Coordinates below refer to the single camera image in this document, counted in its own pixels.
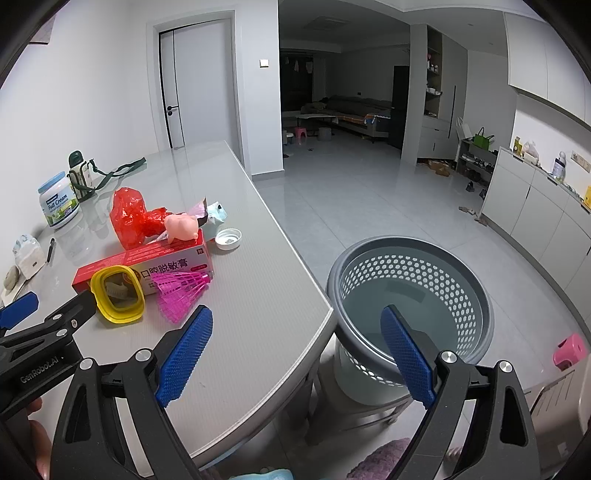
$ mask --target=trash bin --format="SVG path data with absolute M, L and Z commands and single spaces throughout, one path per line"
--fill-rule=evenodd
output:
M 332 138 L 332 130 L 328 127 L 320 127 L 318 129 L 318 141 L 320 142 L 330 142 Z
M 338 318 L 335 378 L 347 396 L 366 405 L 407 392 L 381 335 L 387 305 L 396 305 L 410 327 L 428 334 L 440 350 L 453 350 L 467 363 L 477 364 L 492 341 L 484 287 L 461 260 L 429 242 L 363 240 L 337 259 L 327 293 Z

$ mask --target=small blue item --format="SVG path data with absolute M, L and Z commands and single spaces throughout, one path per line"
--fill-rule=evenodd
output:
M 390 307 L 382 310 L 380 318 L 382 336 L 396 361 L 400 373 L 413 399 L 427 409 L 435 402 L 431 369 L 410 335 Z
M 39 194 L 42 194 L 42 193 L 46 192 L 47 190 L 49 190 L 53 185 L 55 185 L 57 182 L 59 182 L 65 176 L 66 176 L 66 172 L 65 171 L 59 172 L 56 176 L 50 178 L 43 185 L 41 185 L 37 189 L 37 191 L 39 192 Z
M 291 471 L 280 468 L 279 470 L 271 470 L 268 473 L 247 473 L 246 475 L 238 475 L 232 477 L 232 480 L 294 480 Z
M 162 408 L 166 408 L 172 400 L 176 400 L 183 393 L 184 386 L 212 335 L 212 330 L 212 311 L 204 307 L 160 368 L 156 400 Z
M 37 311 L 38 307 L 37 295 L 32 291 L 25 293 L 18 300 L 0 309 L 0 329 L 13 329 L 31 313 Z

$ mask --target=white cabinet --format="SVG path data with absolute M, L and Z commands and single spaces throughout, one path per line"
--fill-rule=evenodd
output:
M 581 317 L 591 315 L 591 255 L 587 255 L 565 290 Z
M 556 30 L 548 24 L 543 26 L 548 64 L 548 101 L 584 120 L 583 70 Z
M 591 125 L 591 83 L 583 75 L 583 86 L 585 88 L 585 123 Z
M 548 98 L 548 65 L 544 47 L 547 24 L 505 13 L 509 85 Z
M 577 273 L 589 249 L 591 239 L 564 213 L 540 264 L 564 290 Z
M 529 189 L 529 183 L 497 165 L 481 213 L 511 233 Z
M 532 187 L 511 236 L 539 260 L 556 231 L 562 213 L 555 203 Z

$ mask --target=yellow object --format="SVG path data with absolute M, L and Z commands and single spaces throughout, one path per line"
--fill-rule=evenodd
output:
M 134 322 L 144 314 L 144 292 L 129 267 L 114 265 L 99 270 L 90 279 L 90 290 L 100 312 L 110 322 Z

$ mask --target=doorway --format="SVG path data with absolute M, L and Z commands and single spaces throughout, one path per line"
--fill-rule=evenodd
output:
M 242 161 L 231 20 L 160 34 L 164 116 L 171 148 L 224 140 Z

